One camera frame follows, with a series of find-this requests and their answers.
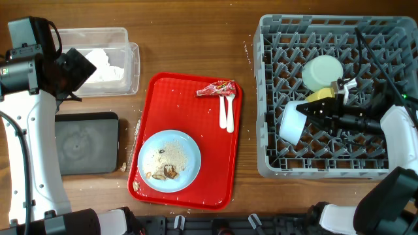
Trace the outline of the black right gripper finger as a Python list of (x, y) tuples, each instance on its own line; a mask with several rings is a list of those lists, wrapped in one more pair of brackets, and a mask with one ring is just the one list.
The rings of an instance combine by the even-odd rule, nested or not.
[(342, 129), (333, 119), (308, 116), (307, 120), (320, 131), (325, 131), (331, 136), (338, 136), (342, 132)]
[(337, 120), (342, 116), (340, 101), (336, 98), (324, 98), (317, 101), (298, 104), (296, 110), (304, 114), (311, 123), (324, 123)]

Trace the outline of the yellow cup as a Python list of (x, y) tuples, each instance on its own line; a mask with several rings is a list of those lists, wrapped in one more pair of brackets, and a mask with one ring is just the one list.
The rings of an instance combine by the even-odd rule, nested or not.
[(306, 97), (306, 100), (308, 102), (314, 102), (314, 101), (318, 101), (320, 99), (324, 99), (324, 98), (334, 98), (335, 97), (335, 91), (333, 88), (331, 87), (325, 87), (322, 88), (316, 92), (313, 92), (311, 95)]

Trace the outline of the light blue bowl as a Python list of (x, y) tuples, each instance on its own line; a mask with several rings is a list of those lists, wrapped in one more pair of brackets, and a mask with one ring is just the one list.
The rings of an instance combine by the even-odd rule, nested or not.
[(279, 136), (292, 145), (297, 145), (306, 123), (306, 115), (297, 111), (297, 106), (308, 101), (290, 101), (285, 105)]

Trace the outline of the green bowl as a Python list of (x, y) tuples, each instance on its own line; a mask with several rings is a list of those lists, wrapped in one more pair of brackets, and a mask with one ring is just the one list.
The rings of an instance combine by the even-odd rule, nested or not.
[(343, 66), (335, 57), (321, 55), (303, 66), (302, 81), (310, 91), (316, 92), (343, 78), (343, 73)]

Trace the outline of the white napkin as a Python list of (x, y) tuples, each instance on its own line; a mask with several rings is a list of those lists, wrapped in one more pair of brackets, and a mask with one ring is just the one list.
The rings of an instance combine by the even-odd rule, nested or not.
[(86, 59), (96, 67), (87, 83), (115, 82), (123, 78), (124, 69), (110, 65), (109, 57), (103, 49), (93, 49), (86, 55)]

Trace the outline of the red snack wrapper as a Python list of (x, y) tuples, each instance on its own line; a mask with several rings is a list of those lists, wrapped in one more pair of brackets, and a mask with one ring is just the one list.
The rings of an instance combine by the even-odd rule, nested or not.
[(197, 97), (201, 96), (229, 96), (236, 93), (236, 86), (234, 80), (222, 80), (218, 82), (211, 83), (206, 87), (197, 90), (195, 95)]

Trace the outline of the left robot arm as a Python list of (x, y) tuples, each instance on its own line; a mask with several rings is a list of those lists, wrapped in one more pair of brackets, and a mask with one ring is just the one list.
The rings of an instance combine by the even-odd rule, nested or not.
[(56, 109), (95, 71), (72, 48), (60, 56), (39, 45), (1, 63), (1, 117), (7, 134), (12, 199), (7, 234), (130, 234), (127, 208), (73, 212), (63, 188)]

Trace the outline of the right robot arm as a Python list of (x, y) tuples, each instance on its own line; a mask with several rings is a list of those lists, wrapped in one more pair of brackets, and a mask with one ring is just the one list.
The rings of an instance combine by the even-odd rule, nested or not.
[(320, 127), (382, 134), (388, 175), (358, 204), (353, 228), (359, 234), (416, 234), (417, 215), (404, 209), (417, 200), (417, 107), (377, 99), (368, 108), (348, 106), (337, 98), (298, 104), (296, 111)]

